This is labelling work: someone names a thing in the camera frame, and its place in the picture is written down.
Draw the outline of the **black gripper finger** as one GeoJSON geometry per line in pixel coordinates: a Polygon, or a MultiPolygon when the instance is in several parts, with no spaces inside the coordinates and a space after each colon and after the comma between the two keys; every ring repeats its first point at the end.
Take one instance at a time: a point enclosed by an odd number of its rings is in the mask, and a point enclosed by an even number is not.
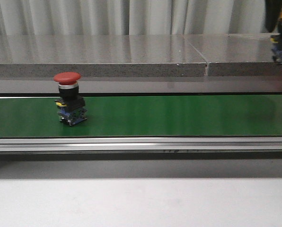
{"type": "Polygon", "coordinates": [[[264,26],[271,33],[274,31],[280,12],[282,10],[282,0],[265,0],[265,20],[264,26]]]}

